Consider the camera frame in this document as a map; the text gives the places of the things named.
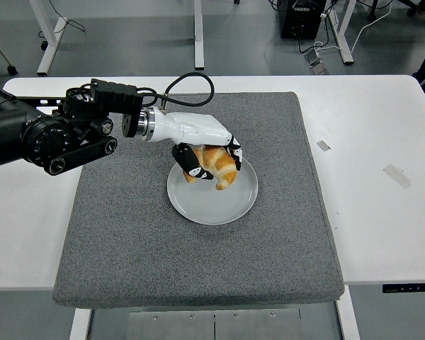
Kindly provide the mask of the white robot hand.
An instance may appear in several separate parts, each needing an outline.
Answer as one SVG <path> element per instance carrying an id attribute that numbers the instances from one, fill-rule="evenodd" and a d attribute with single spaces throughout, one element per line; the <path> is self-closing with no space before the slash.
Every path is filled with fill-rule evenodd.
<path id="1" fill-rule="evenodd" d="M 192 145 L 224 147 L 233 158 L 237 170 L 242 165 L 240 143 L 216 118 L 211 115 L 172 112 L 163 113 L 155 108 L 148 114 L 148 128 L 142 139 L 148 142 L 172 140 L 172 156 L 189 176 L 211 180 L 213 175 L 199 162 Z"/>

